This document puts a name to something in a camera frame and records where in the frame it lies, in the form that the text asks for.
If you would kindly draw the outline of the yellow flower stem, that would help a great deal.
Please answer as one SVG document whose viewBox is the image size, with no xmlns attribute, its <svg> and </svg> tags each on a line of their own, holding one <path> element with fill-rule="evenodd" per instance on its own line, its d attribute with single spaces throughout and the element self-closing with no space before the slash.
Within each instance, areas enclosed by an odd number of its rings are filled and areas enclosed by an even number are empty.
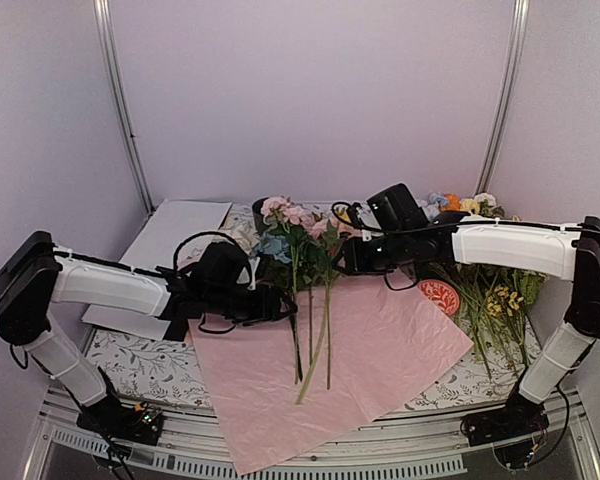
<svg viewBox="0 0 600 480">
<path fill-rule="evenodd" d="M 319 358 L 323 349 L 323 345 L 325 342 L 325 338 L 328 335 L 329 322 L 330 322 L 330 300 L 331 300 L 331 290 L 328 286 L 324 289 L 324 300 L 323 300 L 323 313 L 322 320 L 320 324 L 319 334 L 310 354 L 309 360 L 310 365 L 308 372 L 306 373 L 304 380 L 302 381 L 299 394 L 296 398 L 295 404 L 301 405 L 306 398 L 308 391 L 310 389 L 311 382 L 313 380 L 315 371 L 318 366 Z"/>
</svg>

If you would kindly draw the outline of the blue hydrangea stem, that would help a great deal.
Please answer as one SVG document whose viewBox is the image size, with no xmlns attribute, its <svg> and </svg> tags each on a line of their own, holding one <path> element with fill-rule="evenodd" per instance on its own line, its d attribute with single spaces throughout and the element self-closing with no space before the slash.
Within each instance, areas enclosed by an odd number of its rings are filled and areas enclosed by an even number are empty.
<svg viewBox="0 0 600 480">
<path fill-rule="evenodd" d="M 281 288 L 295 300 L 293 260 L 287 238 L 264 232 L 252 250 L 252 255 L 261 260 L 262 281 Z M 303 368 L 299 352 L 297 315 L 291 314 L 288 320 L 293 339 L 294 383 L 299 384 L 303 380 Z"/>
</svg>

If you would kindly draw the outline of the pink wrapping paper sheet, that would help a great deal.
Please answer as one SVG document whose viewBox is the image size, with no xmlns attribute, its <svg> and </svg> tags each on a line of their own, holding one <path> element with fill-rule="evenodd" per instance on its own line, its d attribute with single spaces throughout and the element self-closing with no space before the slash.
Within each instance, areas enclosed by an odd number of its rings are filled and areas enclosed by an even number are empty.
<svg viewBox="0 0 600 480">
<path fill-rule="evenodd" d="M 472 341 L 420 291 L 379 277 L 339 279 L 298 298 L 298 325 L 191 332 L 231 462 L 249 474 L 400 409 L 445 375 Z"/>
</svg>

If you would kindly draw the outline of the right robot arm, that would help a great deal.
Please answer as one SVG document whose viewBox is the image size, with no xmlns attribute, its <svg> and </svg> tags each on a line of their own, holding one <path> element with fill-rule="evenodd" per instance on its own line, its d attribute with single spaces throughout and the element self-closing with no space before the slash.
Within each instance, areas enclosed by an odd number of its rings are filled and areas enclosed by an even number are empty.
<svg viewBox="0 0 600 480">
<path fill-rule="evenodd" d="M 571 287 L 556 330 L 521 376 L 498 412 L 497 427 L 517 436 L 600 339 L 600 219 L 541 224 L 501 219 L 493 198 L 456 202 L 435 195 L 417 201 L 398 183 L 366 202 L 376 223 L 360 218 L 358 203 L 331 210 L 351 228 L 339 261 L 347 275 L 388 276 L 398 270 L 415 284 L 429 277 L 453 287 L 464 301 L 476 348 L 485 340 L 526 349 L 528 315 L 549 280 Z"/>
</svg>

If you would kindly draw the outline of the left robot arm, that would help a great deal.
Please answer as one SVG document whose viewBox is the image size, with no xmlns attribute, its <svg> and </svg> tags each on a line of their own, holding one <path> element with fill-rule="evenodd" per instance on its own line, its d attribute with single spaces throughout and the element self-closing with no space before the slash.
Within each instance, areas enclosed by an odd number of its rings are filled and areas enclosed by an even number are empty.
<svg viewBox="0 0 600 480">
<path fill-rule="evenodd" d="M 208 315 L 236 328 L 296 314 L 289 293 L 258 283 L 256 262 L 235 239 L 221 232 L 212 236 L 197 260 L 182 266 L 174 255 L 171 266 L 146 270 L 62 249 L 48 232 L 36 231 L 0 270 L 0 338 L 23 350 L 20 368 L 34 360 L 106 433 L 121 433 L 130 409 L 52 319 L 50 306 L 128 311 L 168 323 L 171 333 Z"/>
</svg>

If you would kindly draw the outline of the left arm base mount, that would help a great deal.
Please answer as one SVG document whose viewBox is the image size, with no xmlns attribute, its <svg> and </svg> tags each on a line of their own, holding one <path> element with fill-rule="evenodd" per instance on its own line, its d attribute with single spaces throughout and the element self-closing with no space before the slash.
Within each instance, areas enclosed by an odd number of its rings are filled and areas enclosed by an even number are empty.
<svg viewBox="0 0 600 480">
<path fill-rule="evenodd" d="M 161 437 L 164 416 L 146 402 L 129 407 L 117 398 L 105 398 L 92 406 L 81 406 L 77 426 L 102 437 L 156 446 Z"/>
</svg>

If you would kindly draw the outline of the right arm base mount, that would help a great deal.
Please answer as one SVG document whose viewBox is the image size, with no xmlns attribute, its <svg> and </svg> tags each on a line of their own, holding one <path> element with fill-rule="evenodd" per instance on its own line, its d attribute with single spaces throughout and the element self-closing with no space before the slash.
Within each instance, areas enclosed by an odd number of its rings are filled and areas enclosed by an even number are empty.
<svg viewBox="0 0 600 480">
<path fill-rule="evenodd" d="M 544 404 L 533 403 L 519 395 L 509 398 L 500 408 L 468 414 L 460 423 L 460 431 L 470 446 L 510 440 L 548 427 Z"/>
</svg>

